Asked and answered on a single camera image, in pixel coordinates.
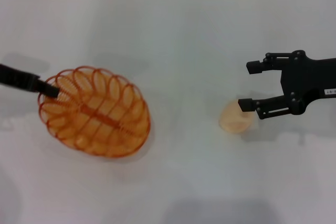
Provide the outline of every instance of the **white label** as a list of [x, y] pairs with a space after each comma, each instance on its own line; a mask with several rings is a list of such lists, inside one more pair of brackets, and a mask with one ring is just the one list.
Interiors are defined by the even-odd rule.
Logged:
[[326, 95], [336, 94], [336, 89], [325, 89], [324, 93]]

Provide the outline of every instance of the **white table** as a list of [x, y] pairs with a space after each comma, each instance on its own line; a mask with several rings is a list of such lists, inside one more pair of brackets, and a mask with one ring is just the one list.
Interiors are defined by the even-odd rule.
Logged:
[[146, 146], [110, 161], [66, 148], [35, 94], [0, 90], [4, 224], [316, 224], [336, 219], [336, 100], [302, 116], [218, 126], [237, 97], [281, 95], [246, 62], [303, 49], [336, 57], [335, 0], [0, 0], [0, 56], [46, 79], [108, 68], [153, 117]]

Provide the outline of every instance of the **orange wire basket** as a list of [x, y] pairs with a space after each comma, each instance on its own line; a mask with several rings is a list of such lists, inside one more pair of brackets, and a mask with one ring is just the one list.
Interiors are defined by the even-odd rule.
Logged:
[[39, 115], [49, 133], [91, 155], [125, 157], [148, 138], [151, 121], [137, 86], [106, 69], [67, 69], [46, 80], [58, 98], [38, 96]]

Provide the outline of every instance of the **white tabletop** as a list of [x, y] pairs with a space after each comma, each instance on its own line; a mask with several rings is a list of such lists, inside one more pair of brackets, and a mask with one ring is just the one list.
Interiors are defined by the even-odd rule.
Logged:
[[336, 57], [335, 0], [0, 0], [0, 57], [46, 79], [80, 65], [137, 84], [149, 140], [130, 158], [66, 148], [36, 94], [0, 90], [1, 224], [316, 224], [336, 219], [336, 100], [246, 134], [218, 126], [237, 97], [281, 95], [267, 52]]

